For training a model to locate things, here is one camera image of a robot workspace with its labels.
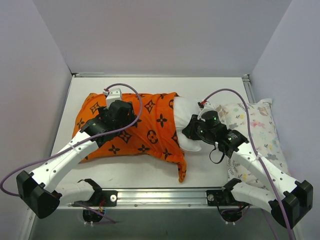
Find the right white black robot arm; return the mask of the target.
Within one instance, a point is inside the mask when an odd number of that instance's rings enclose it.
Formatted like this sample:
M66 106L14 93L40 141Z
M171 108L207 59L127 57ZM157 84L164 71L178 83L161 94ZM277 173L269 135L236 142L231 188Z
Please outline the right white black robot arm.
M293 229L313 207L313 186L286 174L252 146L252 141L221 123L215 110L192 115L182 133L191 140L213 145L224 156L245 167L266 187L261 189L240 179L230 180L222 191L222 200L232 205L248 203L271 213L281 226Z

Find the orange black patterned pillowcase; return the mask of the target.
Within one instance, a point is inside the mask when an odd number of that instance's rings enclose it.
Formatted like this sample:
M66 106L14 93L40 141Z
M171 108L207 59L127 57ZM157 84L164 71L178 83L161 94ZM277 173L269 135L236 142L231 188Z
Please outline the orange black patterned pillowcase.
M131 102L134 112L140 114L138 121L83 158L82 163L113 156L149 155L176 164L178 180L182 183L187 174L187 162L174 121L174 98L177 96L176 92L122 94L123 101Z

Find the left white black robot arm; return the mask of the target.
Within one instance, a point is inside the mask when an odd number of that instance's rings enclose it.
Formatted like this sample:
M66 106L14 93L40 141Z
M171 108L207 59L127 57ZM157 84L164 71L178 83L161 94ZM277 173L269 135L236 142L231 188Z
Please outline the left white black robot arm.
M103 190L92 179L74 184L60 182L85 157L132 126L135 119L131 102L115 100L108 107L100 107L98 115L88 120L56 155L31 172L23 170L16 176L19 197L39 219L63 204L98 205L104 198Z

